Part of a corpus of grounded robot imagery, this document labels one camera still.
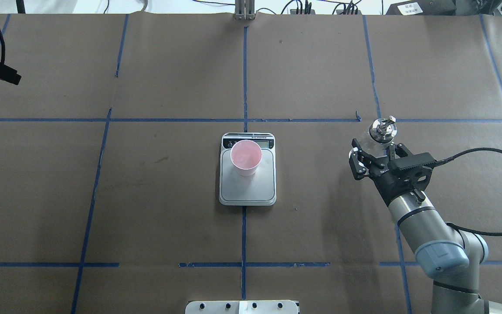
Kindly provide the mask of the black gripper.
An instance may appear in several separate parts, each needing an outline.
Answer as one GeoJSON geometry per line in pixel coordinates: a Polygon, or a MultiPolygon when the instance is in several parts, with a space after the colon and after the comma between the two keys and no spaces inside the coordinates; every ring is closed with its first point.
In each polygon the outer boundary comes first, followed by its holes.
{"type": "Polygon", "coordinates": [[[354,179],[371,177],[385,205],[411,192],[419,201],[425,200],[421,192],[429,185],[436,159],[430,153],[414,154],[403,143],[391,142],[386,153],[387,157],[377,159],[363,149],[357,138],[352,139],[349,164],[354,179]]]}

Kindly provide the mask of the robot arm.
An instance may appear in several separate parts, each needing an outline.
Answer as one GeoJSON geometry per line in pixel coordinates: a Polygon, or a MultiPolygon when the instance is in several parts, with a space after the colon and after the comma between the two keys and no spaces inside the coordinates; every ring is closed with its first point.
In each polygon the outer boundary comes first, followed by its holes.
{"type": "Polygon", "coordinates": [[[502,232],[444,221],[425,192],[435,167],[478,151],[502,154],[501,149],[478,147],[436,160],[430,153],[414,154],[391,140],[351,141],[354,178],[372,180],[416,262],[433,281],[433,314],[502,314],[501,303],[486,300],[479,292],[480,266],[489,256],[484,237],[502,237],[502,232]]]}

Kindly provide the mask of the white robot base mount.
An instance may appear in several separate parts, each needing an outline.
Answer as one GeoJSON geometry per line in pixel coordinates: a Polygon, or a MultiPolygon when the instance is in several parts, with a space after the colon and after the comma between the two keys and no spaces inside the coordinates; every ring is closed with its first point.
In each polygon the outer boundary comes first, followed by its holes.
{"type": "Polygon", "coordinates": [[[300,314],[294,300],[200,300],[191,301],[186,314],[300,314]]]}

